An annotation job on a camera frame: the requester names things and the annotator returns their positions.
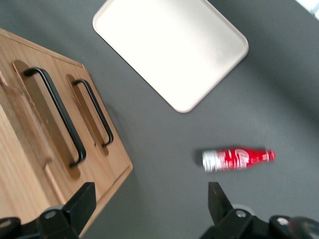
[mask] plastic tray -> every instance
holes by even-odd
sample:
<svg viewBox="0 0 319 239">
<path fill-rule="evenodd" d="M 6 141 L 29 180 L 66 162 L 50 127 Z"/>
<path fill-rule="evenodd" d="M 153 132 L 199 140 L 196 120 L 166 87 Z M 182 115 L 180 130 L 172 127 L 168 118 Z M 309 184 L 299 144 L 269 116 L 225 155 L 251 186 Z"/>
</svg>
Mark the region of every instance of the plastic tray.
<svg viewBox="0 0 319 239">
<path fill-rule="evenodd" d="M 190 111 L 247 54 L 206 0 L 108 0 L 95 31 L 176 111 Z"/>
</svg>

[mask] gray table surface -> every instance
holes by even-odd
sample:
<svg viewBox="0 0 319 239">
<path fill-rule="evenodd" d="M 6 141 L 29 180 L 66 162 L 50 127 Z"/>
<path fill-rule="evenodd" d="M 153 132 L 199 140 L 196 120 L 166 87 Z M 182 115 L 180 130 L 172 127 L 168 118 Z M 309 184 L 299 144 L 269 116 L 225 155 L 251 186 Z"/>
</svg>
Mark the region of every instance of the gray table surface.
<svg viewBox="0 0 319 239">
<path fill-rule="evenodd" d="M 208 182 L 267 220 L 319 221 L 319 21 L 294 0 L 211 0 L 247 57 L 191 112 L 174 111 L 94 31 L 104 0 L 2 0 L 0 27 L 82 62 L 134 164 L 84 238 L 199 238 Z M 205 149 L 273 148 L 274 163 L 207 174 Z"/>
</svg>

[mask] soda bottle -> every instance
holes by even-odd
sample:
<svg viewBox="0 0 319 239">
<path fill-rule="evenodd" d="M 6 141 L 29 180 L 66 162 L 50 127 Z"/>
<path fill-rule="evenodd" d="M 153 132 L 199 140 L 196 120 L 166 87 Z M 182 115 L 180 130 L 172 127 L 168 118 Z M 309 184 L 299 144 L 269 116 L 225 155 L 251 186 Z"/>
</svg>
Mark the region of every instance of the soda bottle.
<svg viewBox="0 0 319 239">
<path fill-rule="evenodd" d="M 203 166 L 206 172 L 246 169 L 274 160 L 275 152 L 272 149 L 231 148 L 203 152 Z"/>
</svg>

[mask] wooden drawer unit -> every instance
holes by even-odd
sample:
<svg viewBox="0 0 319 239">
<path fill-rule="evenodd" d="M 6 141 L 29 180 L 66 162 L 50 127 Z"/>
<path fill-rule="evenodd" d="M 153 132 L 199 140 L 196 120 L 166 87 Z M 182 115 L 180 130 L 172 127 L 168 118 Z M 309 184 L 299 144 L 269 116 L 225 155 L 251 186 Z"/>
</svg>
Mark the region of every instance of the wooden drawer unit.
<svg viewBox="0 0 319 239">
<path fill-rule="evenodd" d="M 0 122 L 0 218 L 29 222 L 95 182 L 92 222 L 133 168 L 85 67 L 2 29 Z"/>
</svg>

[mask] drawer handle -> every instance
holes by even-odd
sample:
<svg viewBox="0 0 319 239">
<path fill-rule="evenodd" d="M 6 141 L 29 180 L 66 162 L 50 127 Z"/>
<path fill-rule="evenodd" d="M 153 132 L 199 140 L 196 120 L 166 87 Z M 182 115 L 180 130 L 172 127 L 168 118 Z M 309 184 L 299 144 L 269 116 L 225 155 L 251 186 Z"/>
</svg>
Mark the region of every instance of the drawer handle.
<svg viewBox="0 0 319 239">
<path fill-rule="evenodd" d="M 97 113 L 98 113 L 98 115 L 99 115 L 99 117 L 100 117 L 100 119 L 102 121 L 102 124 L 103 124 L 103 126 L 105 128 L 105 131 L 106 131 L 106 133 L 109 136 L 109 141 L 107 143 L 103 143 L 102 144 L 102 146 L 104 147 L 104 146 L 110 144 L 113 141 L 113 139 L 114 139 L 113 133 L 112 133 L 112 131 L 110 129 L 110 126 L 107 123 L 107 121 L 106 121 L 106 119 L 105 119 L 105 117 L 103 115 L 103 112 L 101 110 L 101 107 L 100 107 L 98 101 L 95 98 L 95 95 L 94 95 L 94 93 L 92 91 L 92 88 L 91 88 L 90 84 L 86 80 L 83 80 L 83 79 L 78 79 L 78 80 L 75 80 L 75 81 L 72 82 L 73 85 L 77 85 L 79 83 L 83 83 L 84 84 L 84 86 L 85 86 L 87 92 L 89 93 L 89 96 L 90 96 L 90 98 L 91 98 L 91 100 L 92 100 L 92 102 L 94 104 L 94 107 L 95 107 L 95 109 L 96 109 L 96 111 L 97 111 Z"/>
<path fill-rule="evenodd" d="M 25 70 L 23 73 L 25 76 L 33 76 L 34 74 L 39 73 L 39 75 L 43 79 L 45 86 L 48 89 L 48 91 L 49 91 L 49 93 L 54 101 L 54 104 L 55 104 L 57 110 L 59 111 L 59 114 L 60 114 L 60 116 L 65 124 L 65 127 L 67 128 L 67 130 L 72 138 L 72 141 L 73 141 L 73 143 L 78 151 L 78 154 L 79 154 L 78 161 L 71 163 L 70 167 L 73 167 L 73 166 L 79 164 L 80 162 L 82 162 L 85 159 L 86 151 L 85 151 L 84 145 L 83 145 L 83 143 L 78 135 L 78 132 L 76 131 L 76 129 L 72 123 L 72 120 L 71 120 L 68 112 L 66 111 L 66 108 L 61 100 L 61 97 L 60 97 L 57 89 L 54 86 L 54 83 L 53 83 L 50 75 L 47 73 L 47 71 L 40 69 L 38 67 L 32 67 L 30 69 Z"/>
</svg>

